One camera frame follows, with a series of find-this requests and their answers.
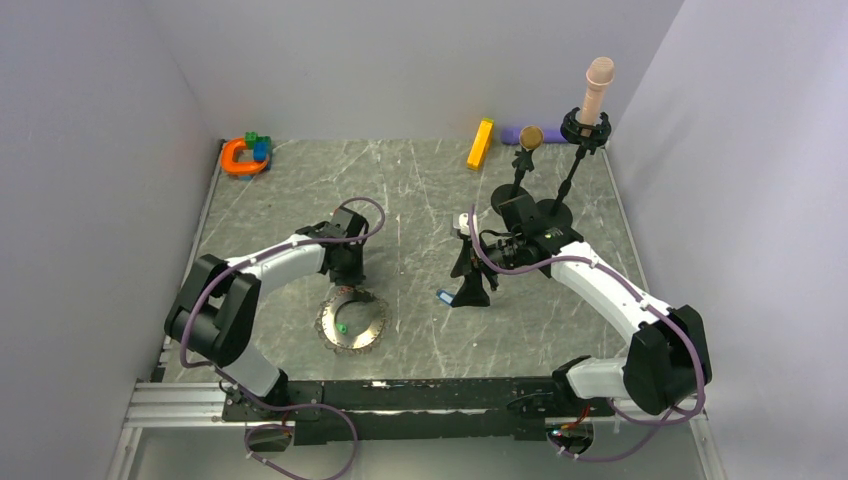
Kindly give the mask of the blue key tag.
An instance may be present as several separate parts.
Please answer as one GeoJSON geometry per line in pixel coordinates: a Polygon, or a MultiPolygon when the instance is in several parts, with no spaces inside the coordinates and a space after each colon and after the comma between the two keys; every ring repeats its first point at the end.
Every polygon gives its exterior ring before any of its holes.
{"type": "Polygon", "coordinates": [[[437,291],[438,299],[448,306],[453,304],[454,295],[446,290],[440,289],[437,291]]]}

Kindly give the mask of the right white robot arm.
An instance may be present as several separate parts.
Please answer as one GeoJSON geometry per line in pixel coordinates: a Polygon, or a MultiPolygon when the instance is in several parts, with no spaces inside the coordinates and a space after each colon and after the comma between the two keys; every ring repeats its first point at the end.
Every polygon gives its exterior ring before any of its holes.
{"type": "Polygon", "coordinates": [[[462,278],[451,305],[487,307],[501,275],[534,271],[564,285],[599,313],[625,341],[623,358],[578,357],[552,374],[553,406],[578,414],[590,401],[630,400],[651,424],[683,422],[699,414],[712,379],[703,320],[691,306],[672,307],[615,270],[569,220],[543,214],[529,195],[500,207],[505,229],[483,241],[474,211],[457,214],[452,232],[462,247],[452,269],[462,278]]]}

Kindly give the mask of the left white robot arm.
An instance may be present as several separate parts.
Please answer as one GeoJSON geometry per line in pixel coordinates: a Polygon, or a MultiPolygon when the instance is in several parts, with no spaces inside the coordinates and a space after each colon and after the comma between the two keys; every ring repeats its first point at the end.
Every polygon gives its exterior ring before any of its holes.
{"type": "Polygon", "coordinates": [[[337,286],[362,283],[364,237],[369,231],[363,215],[339,207],[330,220],[298,229],[254,255],[203,255],[192,264],[164,332],[249,391],[248,407],[258,417],[275,419],[290,402],[288,376],[253,344],[259,303],[313,274],[325,274],[337,286]]]}

